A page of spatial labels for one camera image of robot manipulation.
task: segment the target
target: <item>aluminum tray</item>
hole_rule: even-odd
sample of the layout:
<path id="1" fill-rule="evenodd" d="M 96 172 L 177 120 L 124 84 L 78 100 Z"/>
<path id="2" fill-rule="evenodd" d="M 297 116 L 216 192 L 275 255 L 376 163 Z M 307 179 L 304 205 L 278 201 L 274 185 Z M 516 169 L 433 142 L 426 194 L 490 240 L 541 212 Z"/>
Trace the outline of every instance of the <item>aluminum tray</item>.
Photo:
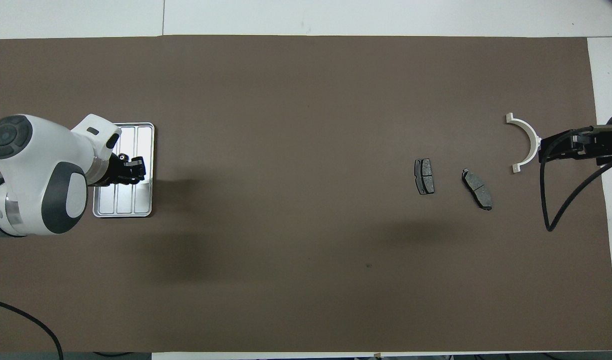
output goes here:
<path id="1" fill-rule="evenodd" d="M 100 218 L 147 217 L 152 211 L 155 126 L 149 122 L 116 123 L 121 137 L 112 152 L 143 157 L 146 178 L 136 185 L 95 187 L 93 214 Z"/>

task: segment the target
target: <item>white table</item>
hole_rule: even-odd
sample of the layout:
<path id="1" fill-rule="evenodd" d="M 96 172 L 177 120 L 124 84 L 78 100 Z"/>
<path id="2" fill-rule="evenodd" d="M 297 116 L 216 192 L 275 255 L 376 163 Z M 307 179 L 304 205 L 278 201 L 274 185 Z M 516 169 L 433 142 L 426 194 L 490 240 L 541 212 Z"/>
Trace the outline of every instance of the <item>white table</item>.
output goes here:
<path id="1" fill-rule="evenodd" d="M 179 34 L 587 37 L 596 122 L 612 115 L 610 0 L 0 0 L 0 39 Z M 612 257 L 612 170 L 602 182 Z M 388 349 L 374 350 L 156 353 L 153 358 L 366 357 Z M 440 353 L 381 353 L 422 354 Z"/>

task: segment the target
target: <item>cable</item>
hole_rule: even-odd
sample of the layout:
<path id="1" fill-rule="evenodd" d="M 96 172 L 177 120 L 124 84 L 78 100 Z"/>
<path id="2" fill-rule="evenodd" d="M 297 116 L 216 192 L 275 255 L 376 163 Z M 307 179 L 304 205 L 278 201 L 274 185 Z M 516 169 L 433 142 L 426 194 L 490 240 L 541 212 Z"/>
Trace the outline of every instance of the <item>cable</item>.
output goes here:
<path id="1" fill-rule="evenodd" d="M 39 319 L 37 319 L 36 317 L 30 315 L 29 313 L 25 312 L 24 310 L 18 309 L 12 305 L 8 305 L 7 303 L 1 302 L 0 301 L 0 307 L 10 310 L 11 312 L 17 313 L 23 317 L 25 317 L 26 319 L 28 319 L 29 321 L 34 322 L 35 324 L 37 324 L 40 328 L 43 329 L 43 331 L 45 331 L 48 335 L 50 335 L 50 337 L 52 338 L 52 341 L 55 343 L 55 346 L 57 347 L 57 353 L 59 354 L 59 360 L 63 360 L 64 358 L 64 352 L 61 349 L 61 343 L 59 342 L 59 339 L 57 339 L 57 335 L 55 335 L 54 332 L 52 332 L 52 330 L 50 330 L 49 327 L 46 326 L 46 324 L 44 324 L 43 322 L 41 322 Z"/>
<path id="2" fill-rule="evenodd" d="M 117 357 L 123 356 L 123 355 L 134 354 L 133 352 L 102 353 L 102 352 L 97 352 L 97 351 L 94 351 L 94 353 L 99 355 L 99 356 L 105 356 L 107 358 L 117 358 Z"/>
<path id="3" fill-rule="evenodd" d="M 552 360 L 566 360 L 565 358 L 559 358 L 559 357 L 554 357 L 548 353 L 542 352 L 541 355 L 544 355 L 545 357 L 551 358 Z"/>
<path id="4" fill-rule="evenodd" d="M 601 167 L 599 170 L 595 171 L 589 177 L 587 177 L 568 196 L 566 201 L 564 201 L 564 203 L 559 208 L 559 210 L 558 210 L 557 214 L 555 215 L 555 218 L 553 219 L 552 223 L 550 223 L 550 221 L 548 219 L 548 209 L 546 208 L 546 194 L 545 194 L 546 193 L 546 186 L 545 186 L 545 182 L 544 182 L 544 171 L 546 169 L 546 162 L 548 162 L 548 157 L 549 157 L 550 153 L 553 151 L 553 149 L 555 148 L 555 146 L 559 145 L 560 142 L 564 141 L 565 139 L 568 139 L 569 137 L 571 137 L 573 135 L 577 135 L 577 134 L 582 133 L 582 132 L 589 132 L 591 130 L 592 130 L 592 126 L 587 126 L 587 127 L 582 127 L 581 129 L 576 129 L 576 130 L 571 130 L 569 132 L 566 132 L 565 134 L 561 135 L 560 137 L 557 137 L 555 139 L 555 141 L 553 141 L 548 146 L 548 148 L 546 148 L 546 151 L 544 151 L 544 153 L 543 153 L 543 155 L 541 157 L 541 164 L 539 165 L 539 191 L 540 191 L 540 195 L 541 195 L 541 212 L 542 212 L 542 214 L 544 216 L 544 225 L 546 225 L 546 230 L 548 230 L 548 231 L 555 230 L 555 226 L 557 226 L 557 223 L 559 222 L 559 219 L 561 219 L 562 215 L 564 215 L 564 212 L 568 208 L 570 203 L 573 202 L 575 197 L 578 196 L 578 194 L 585 187 L 587 187 L 588 184 L 590 184 L 593 180 L 598 178 L 601 174 L 605 173 L 610 168 L 612 168 L 612 160 L 611 160 L 606 165 Z"/>

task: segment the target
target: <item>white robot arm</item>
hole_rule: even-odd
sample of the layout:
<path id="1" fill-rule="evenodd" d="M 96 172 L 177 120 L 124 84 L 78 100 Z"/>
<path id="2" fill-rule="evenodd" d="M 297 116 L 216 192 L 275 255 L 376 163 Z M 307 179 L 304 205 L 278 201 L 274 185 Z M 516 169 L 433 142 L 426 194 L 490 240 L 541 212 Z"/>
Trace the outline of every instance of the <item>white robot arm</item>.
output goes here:
<path id="1" fill-rule="evenodd" d="M 55 235 L 72 229 L 88 186 L 136 184 L 143 159 L 112 153 L 121 130 L 89 114 L 72 130 L 27 114 L 0 120 L 0 237 Z"/>

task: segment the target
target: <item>brown mat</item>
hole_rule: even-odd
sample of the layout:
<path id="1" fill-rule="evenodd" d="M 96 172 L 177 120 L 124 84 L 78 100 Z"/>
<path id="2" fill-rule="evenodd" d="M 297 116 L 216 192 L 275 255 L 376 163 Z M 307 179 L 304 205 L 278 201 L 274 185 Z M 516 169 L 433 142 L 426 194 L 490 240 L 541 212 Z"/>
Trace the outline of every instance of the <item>brown mat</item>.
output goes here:
<path id="1" fill-rule="evenodd" d="M 67 351 L 612 349 L 601 183 L 546 232 L 507 112 L 594 123 L 585 39 L 0 40 L 0 118 L 158 131 L 153 216 L 0 239 L 0 300 Z M 553 212 L 594 169 L 553 162 Z M 0 351 L 51 350 L 0 310 Z"/>

